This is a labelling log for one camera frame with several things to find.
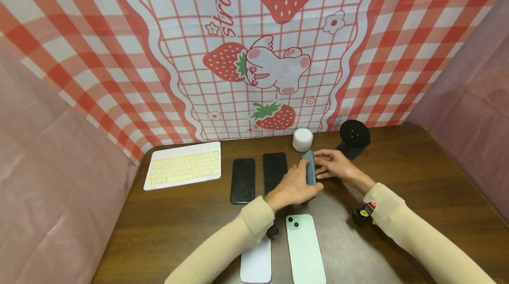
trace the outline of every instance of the person's left hand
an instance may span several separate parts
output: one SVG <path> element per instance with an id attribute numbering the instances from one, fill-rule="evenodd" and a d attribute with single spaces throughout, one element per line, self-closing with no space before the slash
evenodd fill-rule
<path id="1" fill-rule="evenodd" d="M 281 182 L 265 196 L 265 202 L 277 211 L 290 204 L 301 204 L 316 196 L 323 189 L 318 182 L 309 186 L 306 182 L 306 165 L 308 160 L 301 159 L 299 166 L 292 166 Z"/>

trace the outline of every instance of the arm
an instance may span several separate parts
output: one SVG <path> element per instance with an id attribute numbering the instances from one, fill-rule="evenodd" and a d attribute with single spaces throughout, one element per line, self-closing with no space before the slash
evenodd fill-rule
<path id="1" fill-rule="evenodd" d="M 205 240 L 164 283 L 211 283 L 243 251 L 259 243 L 273 222 L 274 211 L 262 197 L 256 198 Z"/>
<path id="2" fill-rule="evenodd" d="M 388 187 L 376 184 L 364 201 L 376 203 L 373 223 L 418 259 L 437 283 L 495 283 L 465 252 L 410 210 Z"/>
<path id="3" fill-rule="evenodd" d="M 290 204 L 301 204 L 323 189 L 306 183 L 307 161 L 301 160 L 265 199 L 258 197 L 239 216 L 205 240 L 168 276 L 165 284 L 211 283 L 243 251 L 260 243 L 274 222 L 274 213 Z"/>
<path id="4" fill-rule="evenodd" d="M 439 284 L 495 283 L 468 255 L 429 223 L 410 210 L 403 199 L 382 184 L 376 184 L 340 151 L 315 152 L 320 167 L 317 178 L 340 177 L 373 201 L 373 223 L 412 254 Z"/>

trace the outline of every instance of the hand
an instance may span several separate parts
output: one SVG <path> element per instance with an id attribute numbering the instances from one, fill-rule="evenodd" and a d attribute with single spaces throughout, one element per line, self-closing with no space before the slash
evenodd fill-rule
<path id="1" fill-rule="evenodd" d="M 306 182 L 306 165 L 308 160 L 301 159 L 299 166 L 292 166 L 281 182 L 265 196 L 265 202 L 277 211 L 290 204 L 301 204 L 316 196 L 323 189 L 318 182 L 309 186 Z"/>
<path id="2" fill-rule="evenodd" d="M 317 179 L 339 177 L 363 194 L 368 193 L 376 184 L 367 174 L 355 167 L 341 151 L 328 149 L 315 151 L 315 163 L 321 166 L 316 171 Z"/>

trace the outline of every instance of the white keyboard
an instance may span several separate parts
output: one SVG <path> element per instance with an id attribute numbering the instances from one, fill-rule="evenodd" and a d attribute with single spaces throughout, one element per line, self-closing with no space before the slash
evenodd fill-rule
<path id="1" fill-rule="evenodd" d="M 221 177 L 221 144 L 196 144 L 154 151 L 144 190 L 214 180 Z"/>

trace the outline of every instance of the arm sleeve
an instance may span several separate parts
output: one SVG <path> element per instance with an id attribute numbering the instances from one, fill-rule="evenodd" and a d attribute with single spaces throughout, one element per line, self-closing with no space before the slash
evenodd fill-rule
<path id="1" fill-rule="evenodd" d="M 439 284 L 495 283 L 468 255 L 410 210 L 405 201 L 383 184 L 364 197 L 373 201 L 373 223 L 418 259 Z"/>
<path id="2" fill-rule="evenodd" d="M 257 197 L 168 276 L 165 284 L 205 284 L 215 280 L 243 251 L 260 243 L 274 223 L 274 211 Z"/>

